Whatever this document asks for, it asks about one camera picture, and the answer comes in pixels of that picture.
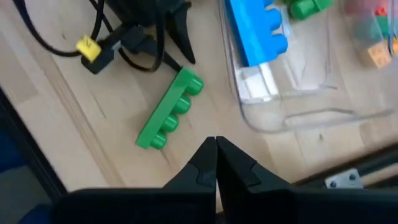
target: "black cable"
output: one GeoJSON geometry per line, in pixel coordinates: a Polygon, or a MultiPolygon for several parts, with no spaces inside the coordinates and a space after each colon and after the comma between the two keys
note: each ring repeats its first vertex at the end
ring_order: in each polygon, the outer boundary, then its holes
{"type": "MultiPolygon", "coordinates": [[[[105,27],[109,32],[113,32],[113,28],[111,23],[108,21],[108,18],[104,15],[104,3],[105,0],[98,0],[98,3],[95,0],[89,0],[93,7],[97,10],[95,25],[93,31],[91,33],[92,39],[97,39],[98,34],[101,29],[101,22],[103,21],[105,27]]],[[[125,60],[132,68],[143,72],[154,72],[156,71],[160,65],[162,64],[164,58],[164,48],[165,48],[165,25],[164,25],[164,17],[165,15],[160,11],[159,7],[157,7],[159,0],[153,0],[154,7],[156,11],[156,39],[157,39],[157,55],[155,57],[155,62],[150,68],[142,67],[136,63],[134,63],[124,52],[123,49],[119,49],[118,52],[120,56],[122,56],[123,60],[125,60]]],[[[64,52],[61,50],[57,50],[40,36],[37,32],[36,28],[33,25],[32,20],[30,19],[29,13],[27,12],[26,4],[24,0],[14,0],[14,4],[16,5],[19,14],[21,15],[23,21],[25,22],[26,27],[29,29],[30,33],[33,37],[39,42],[39,44],[44,47],[49,52],[61,56],[61,57],[77,57],[80,56],[81,53],[79,51],[73,52],[64,52]]]]}
{"type": "MultiPolygon", "coordinates": [[[[89,0],[90,3],[93,5],[93,7],[97,10],[98,8],[98,3],[95,2],[94,0],[89,0]]],[[[123,49],[119,49],[118,52],[120,56],[123,58],[124,61],[126,61],[127,64],[129,64],[132,68],[135,68],[137,70],[143,71],[143,72],[154,72],[156,71],[160,65],[163,62],[163,57],[164,57],[164,44],[165,44],[165,25],[164,25],[164,17],[162,12],[160,12],[159,7],[157,7],[159,0],[154,0],[154,6],[156,10],[156,39],[157,39],[157,55],[155,57],[155,62],[150,68],[146,68],[143,66],[140,66],[136,63],[134,63],[129,56],[124,52],[123,49]]],[[[105,27],[109,32],[113,32],[113,28],[111,23],[108,21],[108,18],[106,16],[103,16],[103,22],[105,24],[105,27]]]]}
{"type": "MultiPolygon", "coordinates": [[[[16,5],[19,14],[22,17],[22,20],[25,22],[26,27],[29,29],[30,33],[33,37],[39,42],[41,46],[43,46],[49,52],[61,56],[61,57],[77,57],[81,55],[79,51],[72,51],[72,52],[65,52],[62,50],[57,50],[53,46],[49,45],[37,32],[35,26],[33,25],[32,20],[30,19],[29,13],[27,12],[26,4],[24,0],[14,0],[14,4],[16,5]]],[[[101,29],[101,21],[104,16],[104,5],[105,0],[98,0],[98,7],[97,7],[97,15],[95,19],[95,25],[93,31],[91,33],[91,38],[96,39],[101,29]]]]}

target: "wooden table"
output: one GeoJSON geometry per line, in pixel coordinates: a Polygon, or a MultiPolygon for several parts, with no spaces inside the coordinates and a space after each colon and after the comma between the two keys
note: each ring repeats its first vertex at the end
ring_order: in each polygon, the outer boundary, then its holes
{"type": "MultiPolygon", "coordinates": [[[[46,52],[28,33],[11,0],[0,1],[0,84],[68,190],[86,187],[161,187],[191,158],[207,136],[226,136],[260,164],[288,181],[368,152],[398,134],[396,117],[299,133],[256,133],[243,121],[231,94],[220,15],[215,0],[193,0],[188,29],[205,81],[190,112],[162,150],[134,142],[175,72],[130,68],[120,56],[99,75],[78,58],[46,52]]],[[[95,11],[88,1],[27,1],[45,39],[71,50],[91,32],[95,11]]],[[[114,25],[117,18],[107,8],[114,25]]],[[[107,32],[103,28],[101,35],[107,32]]],[[[175,44],[166,49],[189,65],[175,44]]]]}

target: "plastic bin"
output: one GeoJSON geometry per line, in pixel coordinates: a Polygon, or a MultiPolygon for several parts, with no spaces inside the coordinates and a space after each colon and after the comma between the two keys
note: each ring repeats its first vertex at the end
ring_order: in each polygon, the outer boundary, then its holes
{"type": "Polygon", "coordinates": [[[228,73],[242,116],[252,129],[278,133],[395,112],[398,73],[393,69],[394,56],[382,69],[363,66],[358,57],[363,49],[377,42],[388,45],[380,29],[376,29],[373,42],[355,39],[356,23],[366,24],[372,18],[364,12],[356,19],[346,14],[346,3],[357,0],[335,0],[329,10],[304,21],[289,19],[287,6],[282,3],[267,6],[266,9],[280,10],[283,23],[274,33],[285,34],[289,48],[276,60],[254,67],[242,66],[232,35],[228,1],[219,0],[228,73]]]}

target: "green lego piece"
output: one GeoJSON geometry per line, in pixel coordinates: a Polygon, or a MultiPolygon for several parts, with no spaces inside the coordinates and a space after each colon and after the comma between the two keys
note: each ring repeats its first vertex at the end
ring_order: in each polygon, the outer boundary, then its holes
{"type": "Polygon", "coordinates": [[[178,126],[177,114],[185,114],[191,107],[187,95],[195,96],[203,89],[203,80],[187,68],[182,68],[163,96],[155,111],[140,132],[136,144],[144,149],[162,149],[167,143],[167,132],[178,126]]]}
{"type": "Polygon", "coordinates": [[[384,38],[388,38],[390,36],[390,26],[388,23],[388,18],[387,16],[377,16],[376,17],[377,25],[379,27],[372,27],[372,32],[379,32],[381,31],[381,34],[383,35],[384,38]]]}
{"type": "Polygon", "coordinates": [[[290,6],[290,13],[294,19],[304,20],[317,12],[328,9],[332,4],[333,0],[296,0],[290,6]]]}

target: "blue lego brick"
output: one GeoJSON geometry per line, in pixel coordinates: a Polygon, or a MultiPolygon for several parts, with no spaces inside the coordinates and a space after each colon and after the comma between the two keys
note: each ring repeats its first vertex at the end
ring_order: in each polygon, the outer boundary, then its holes
{"type": "Polygon", "coordinates": [[[277,9],[266,10],[273,0],[225,0],[239,54],[245,67],[270,62],[286,52],[287,39],[272,34],[282,23],[277,9]]]}

